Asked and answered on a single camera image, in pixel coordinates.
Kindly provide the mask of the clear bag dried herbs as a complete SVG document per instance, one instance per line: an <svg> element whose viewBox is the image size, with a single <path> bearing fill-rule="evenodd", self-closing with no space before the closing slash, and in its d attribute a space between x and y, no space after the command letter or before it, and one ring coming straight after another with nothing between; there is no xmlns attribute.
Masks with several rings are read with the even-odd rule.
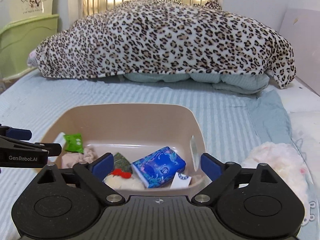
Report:
<svg viewBox="0 0 320 240"><path fill-rule="evenodd" d="M119 152L114 156L114 169L120 169L123 172L132 173L132 168L130 162Z"/></svg>

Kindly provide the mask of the beige plastic storage bin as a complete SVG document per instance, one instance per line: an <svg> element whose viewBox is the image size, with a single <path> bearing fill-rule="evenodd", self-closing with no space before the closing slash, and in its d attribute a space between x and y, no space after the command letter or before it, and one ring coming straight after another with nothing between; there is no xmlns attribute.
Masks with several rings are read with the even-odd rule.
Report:
<svg viewBox="0 0 320 240"><path fill-rule="evenodd" d="M200 126L187 107L153 103L111 103L78 106L61 115L42 137L42 142L57 142L61 134L81 134L83 145L97 156L121 153L136 161L165 146L185 162L184 174L191 176L184 189L170 184L143 191L120 189L128 198L140 196L188 196L192 198L208 185L200 168L200 155L206 152Z"/></svg>

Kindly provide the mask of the blue tissue pack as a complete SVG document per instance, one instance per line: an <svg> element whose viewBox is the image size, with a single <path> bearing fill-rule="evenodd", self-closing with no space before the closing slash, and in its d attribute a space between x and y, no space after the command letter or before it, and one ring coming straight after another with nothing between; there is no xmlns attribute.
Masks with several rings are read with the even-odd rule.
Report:
<svg viewBox="0 0 320 240"><path fill-rule="evenodd" d="M185 167L186 162L168 146L131 163L134 174L147 189L167 184L176 172L183 172Z"/></svg>

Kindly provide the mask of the white fluffy plush pillow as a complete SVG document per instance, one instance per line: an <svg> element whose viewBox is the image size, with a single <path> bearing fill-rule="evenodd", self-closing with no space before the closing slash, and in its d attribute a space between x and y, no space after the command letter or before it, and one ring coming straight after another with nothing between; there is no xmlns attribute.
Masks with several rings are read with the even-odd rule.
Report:
<svg viewBox="0 0 320 240"><path fill-rule="evenodd" d="M267 163L282 178L304 205L303 225L310 218L307 166L297 150L290 144L265 142L251 150L249 156L241 163L245 168L256 168L259 163Z"/></svg>

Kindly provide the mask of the white small box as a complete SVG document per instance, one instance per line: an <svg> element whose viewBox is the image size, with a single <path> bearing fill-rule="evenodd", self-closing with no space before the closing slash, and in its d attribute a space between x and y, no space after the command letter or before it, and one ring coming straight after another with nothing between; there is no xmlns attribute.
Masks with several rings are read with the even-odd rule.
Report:
<svg viewBox="0 0 320 240"><path fill-rule="evenodd" d="M172 180L170 188L175 189L175 190L176 189L185 189L190 185L190 182L191 182L190 176L185 175L183 173L176 172L176 174Z"/></svg>

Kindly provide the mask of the leopard print blanket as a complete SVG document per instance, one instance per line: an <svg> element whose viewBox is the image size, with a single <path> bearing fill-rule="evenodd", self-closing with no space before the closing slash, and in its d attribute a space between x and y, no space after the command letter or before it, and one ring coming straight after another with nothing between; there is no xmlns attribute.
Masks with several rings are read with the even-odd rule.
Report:
<svg viewBox="0 0 320 240"><path fill-rule="evenodd" d="M269 74L280 88L296 75L291 44L274 29L216 2L131 0L78 19L36 47L44 77L131 73Z"/></svg>

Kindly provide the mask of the green snack packet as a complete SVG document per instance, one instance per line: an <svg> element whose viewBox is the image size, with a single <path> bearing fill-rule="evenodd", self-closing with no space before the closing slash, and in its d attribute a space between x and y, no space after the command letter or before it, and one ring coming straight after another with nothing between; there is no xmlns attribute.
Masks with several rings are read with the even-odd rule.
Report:
<svg viewBox="0 0 320 240"><path fill-rule="evenodd" d="M74 153L83 153L83 143L82 143L82 135L80 133L76 134L65 134L63 136L66 147L65 150L67 152L74 152Z"/></svg>

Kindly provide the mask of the light green quilted duvet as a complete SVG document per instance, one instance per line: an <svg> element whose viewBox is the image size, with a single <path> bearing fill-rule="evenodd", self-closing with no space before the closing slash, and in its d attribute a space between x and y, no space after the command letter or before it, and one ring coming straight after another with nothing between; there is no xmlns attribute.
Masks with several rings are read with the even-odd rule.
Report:
<svg viewBox="0 0 320 240"><path fill-rule="evenodd" d="M262 75L240 75L240 74L125 74L130 81L140 83L166 82L174 83L185 80L193 80L200 83L209 83L215 90L226 90L239 94L256 94L268 86L270 78Z"/></svg>

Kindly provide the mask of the beige cloth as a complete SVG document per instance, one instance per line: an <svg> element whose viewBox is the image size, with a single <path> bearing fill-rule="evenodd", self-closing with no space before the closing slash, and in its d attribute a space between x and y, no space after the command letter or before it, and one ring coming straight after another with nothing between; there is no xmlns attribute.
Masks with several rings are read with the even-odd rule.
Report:
<svg viewBox="0 0 320 240"><path fill-rule="evenodd" d="M84 152L66 153L61 158L61 168L72 168L75 164L85 161L92 163L98 159L98 156L89 148L84 148Z"/></svg>

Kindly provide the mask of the pink patterned cloth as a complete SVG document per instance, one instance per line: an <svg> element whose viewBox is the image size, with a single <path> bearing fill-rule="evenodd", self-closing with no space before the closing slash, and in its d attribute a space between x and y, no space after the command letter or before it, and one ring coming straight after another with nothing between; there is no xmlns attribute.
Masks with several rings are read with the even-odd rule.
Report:
<svg viewBox="0 0 320 240"><path fill-rule="evenodd" d="M38 64L37 64L37 59L36 59L37 53L36 53L36 49L34 49L33 51L30 52L28 58L27 58L27 66L30 68L37 68Z"/></svg>

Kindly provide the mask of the white red plush toy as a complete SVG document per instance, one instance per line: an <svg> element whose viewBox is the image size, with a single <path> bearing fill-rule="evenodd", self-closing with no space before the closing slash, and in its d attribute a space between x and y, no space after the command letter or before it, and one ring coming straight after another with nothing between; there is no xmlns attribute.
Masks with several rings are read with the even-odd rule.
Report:
<svg viewBox="0 0 320 240"><path fill-rule="evenodd" d="M104 178L104 183L114 190L144 190L142 181L130 172L114 169Z"/></svg>

